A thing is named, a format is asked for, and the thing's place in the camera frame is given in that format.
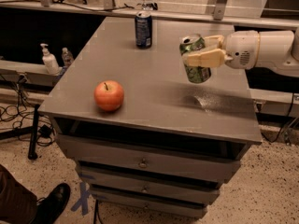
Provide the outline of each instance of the cabinet top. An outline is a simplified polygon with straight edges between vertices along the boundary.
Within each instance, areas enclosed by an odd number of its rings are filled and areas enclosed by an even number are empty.
[[[233,142],[261,143],[244,70],[211,69],[201,84],[188,81],[179,53],[182,37],[228,35],[231,25],[153,20],[149,49],[135,46],[135,21],[105,18],[39,112],[50,117],[100,122]],[[102,111],[93,90],[104,80],[124,88],[124,102]]]

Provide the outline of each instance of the drawer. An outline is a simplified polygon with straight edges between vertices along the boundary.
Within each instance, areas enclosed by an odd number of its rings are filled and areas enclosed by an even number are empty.
[[[76,161],[212,182],[227,182],[240,166],[239,161],[73,136],[58,135],[57,143],[67,158]]]
[[[94,185],[90,186],[90,192],[92,196],[100,202],[118,203],[142,208],[143,210],[154,210],[196,218],[201,218],[206,213],[206,208],[203,205],[195,205],[184,202],[174,203],[163,199],[146,198],[140,195],[134,195],[114,189],[103,189]]]
[[[203,188],[196,183],[182,183],[181,180],[175,182],[173,178],[170,181],[167,180],[167,176],[157,179],[157,176],[135,175],[86,166],[77,166],[76,170],[84,182],[113,189],[125,189],[205,205],[212,204],[219,196],[218,190]]]

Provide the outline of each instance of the white bottle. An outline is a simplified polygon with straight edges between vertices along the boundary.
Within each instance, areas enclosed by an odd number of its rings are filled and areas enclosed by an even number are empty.
[[[43,48],[43,62],[46,65],[46,68],[51,75],[56,75],[59,73],[59,65],[56,61],[56,58],[53,54],[49,52],[49,50],[46,48],[47,44],[40,44],[40,46]]]
[[[69,51],[67,48],[63,48],[63,54],[62,58],[64,60],[64,66],[67,68],[72,64],[74,61],[74,57],[71,51]]]

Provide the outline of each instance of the green can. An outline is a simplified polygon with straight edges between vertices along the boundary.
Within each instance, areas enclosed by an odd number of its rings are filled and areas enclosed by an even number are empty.
[[[193,52],[205,47],[205,39],[199,34],[187,35],[182,38],[179,51],[183,55],[187,52]],[[210,68],[200,66],[190,66],[184,62],[187,78],[191,83],[203,83],[211,77]]]

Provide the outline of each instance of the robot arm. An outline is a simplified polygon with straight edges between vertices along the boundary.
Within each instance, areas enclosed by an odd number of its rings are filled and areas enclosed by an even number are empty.
[[[292,31],[242,31],[204,37],[206,47],[187,53],[183,59],[193,66],[235,69],[265,67],[289,77],[299,77],[299,28]]]

